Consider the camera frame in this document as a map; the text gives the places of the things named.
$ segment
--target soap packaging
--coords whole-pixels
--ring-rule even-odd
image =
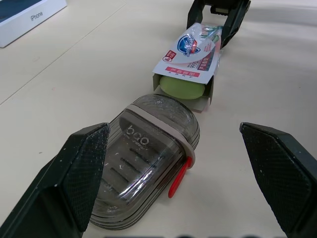
[[[159,86],[162,76],[169,76],[205,85],[197,99],[177,99],[191,110],[202,112],[211,104],[221,46],[221,26],[195,23],[174,42],[153,70],[153,89],[167,95]]]

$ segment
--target soap bar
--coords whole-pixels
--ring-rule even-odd
[[[193,100],[201,97],[205,91],[203,84],[168,76],[163,76],[159,84],[164,93],[179,99]]]

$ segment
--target white table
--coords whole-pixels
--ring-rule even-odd
[[[0,224],[64,144],[152,92],[152,69],[185,30],[192,0],[69,0],[0,49]],[[317,3],[254,0],[225,47],[210,109],[196,114],[196,164],[123,231],[84,238],[247,234],[282,237],[239,133],[248,121],[291,133],[317,158]],[[204,10],[204,22],[223,23]]]

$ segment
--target gray plastic container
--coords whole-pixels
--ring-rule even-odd
[[[110,123],[103,177],[91,222],[121,230],[134,225],[192,157],[200,130],[175,99],[146,95]]]

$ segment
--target red latch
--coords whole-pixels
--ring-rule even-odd
[[[191,164],[192,164],[192,158],[188,156],[186,163],[181,168],[180,172],[176,176],[174,182],[172,183],[172,185],[168,191],[169,198],[172,198],[174,196],[176,190],[178,189],[178,186],[180,185],[180,183],[182,182],[182,180],[184,178],[186,170],[191,166]]]

